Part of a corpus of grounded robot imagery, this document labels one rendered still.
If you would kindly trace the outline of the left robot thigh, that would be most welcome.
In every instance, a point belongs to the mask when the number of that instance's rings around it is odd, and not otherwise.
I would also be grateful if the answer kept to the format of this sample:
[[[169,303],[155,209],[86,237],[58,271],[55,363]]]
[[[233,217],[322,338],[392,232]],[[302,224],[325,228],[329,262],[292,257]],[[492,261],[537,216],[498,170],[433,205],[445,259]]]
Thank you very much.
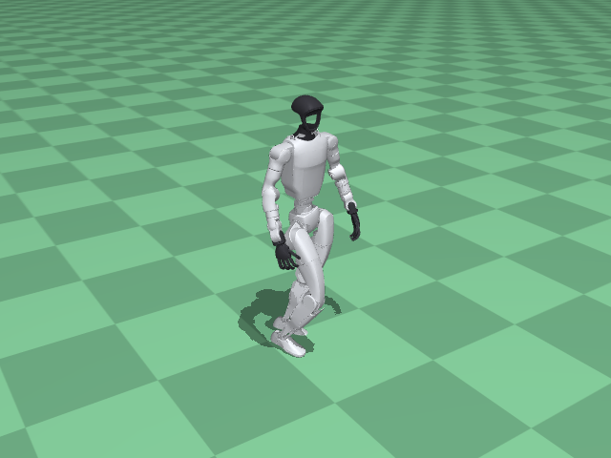
[[[318,252],[323,268],[327,261],[331,245],[333,243],[334,218],[333,215],[326,209],[319,208],[319,211],[320,222],[317,225],[318,230],[313,231],[313,236],[311,237],[311,239]],[[296,269],[295,276],[299,282],[305,283],[299,268]]]

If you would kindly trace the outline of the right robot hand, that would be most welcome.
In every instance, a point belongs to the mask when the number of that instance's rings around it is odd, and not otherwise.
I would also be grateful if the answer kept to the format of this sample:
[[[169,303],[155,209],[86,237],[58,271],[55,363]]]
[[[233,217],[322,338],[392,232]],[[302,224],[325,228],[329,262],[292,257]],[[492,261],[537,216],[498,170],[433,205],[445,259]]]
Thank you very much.
[[[294,260],[291,258],[291,255],[293,255],[294,257],[296,257],[298,260],[300,259],[300,257],[298,255],[296,255],[294,252],[292,252],[289,247],[285,244],[286,240],[284,237],[284,232],[281,230],[279,232],[280,237],[281,237],[281,241],[278,242],[273,242],[273,245],[276,246],[276,251],[275,251],[275,255],[276,258],[278,260],[278,264],[280,266],[281,269],[286,269],[286,270],[293,270],[295,269],[295,267],[299,267],[299,265],[297,265]],[[288,260],[289,259],[289,260]],[[282,261],[281,261],[282,260]],[[292,267],[292,265],[294,267]],[[287,267],[288,266],[288,267]]]

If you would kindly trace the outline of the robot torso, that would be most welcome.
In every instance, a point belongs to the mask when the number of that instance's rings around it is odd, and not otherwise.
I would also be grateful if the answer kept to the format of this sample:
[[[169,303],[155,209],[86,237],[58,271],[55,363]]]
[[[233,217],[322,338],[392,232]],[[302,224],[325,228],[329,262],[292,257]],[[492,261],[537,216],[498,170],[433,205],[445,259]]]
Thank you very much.
[[[317,131],[318,132],[317,132]],[[309,141],[287,136],[284,142],[292,145],[291,159],[284,165],[281,182],[287,195],[295,198],[294,209],[289,212],[290,225],[298,222],[308,233],[320,222],[320,211],[312,204],[319,195],[325,176],[327,163],[327,138],[316,129],[311,134],[315,138]]]

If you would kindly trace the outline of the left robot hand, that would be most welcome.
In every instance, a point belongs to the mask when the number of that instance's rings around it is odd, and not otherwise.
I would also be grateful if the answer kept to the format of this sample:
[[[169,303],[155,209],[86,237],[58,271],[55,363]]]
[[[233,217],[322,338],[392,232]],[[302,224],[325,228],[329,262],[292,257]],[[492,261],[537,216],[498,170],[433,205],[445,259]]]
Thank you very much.
[[[347,210],[347,213],[351,215],[351,221],[353,224],[353,233],[349,237],[352,237],[351,241],[354,241],[360,237],[360,221],[357,215],[358,209],[356,209],[354,202],[350,202],[348,204],[348,209],[349,211]]]

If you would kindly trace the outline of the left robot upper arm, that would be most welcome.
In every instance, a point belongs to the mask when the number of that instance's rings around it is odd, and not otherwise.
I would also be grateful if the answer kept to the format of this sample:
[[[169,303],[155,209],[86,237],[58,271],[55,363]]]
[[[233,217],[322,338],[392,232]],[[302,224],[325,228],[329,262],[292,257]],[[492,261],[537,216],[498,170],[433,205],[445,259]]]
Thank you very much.
[[[344,170],[340,164],[340,155],[338,149],[338,138],[327,132],[322,132],[327,138],[327,162],[329,164],[328,174],[332,180],[339,179],[345,176]]]

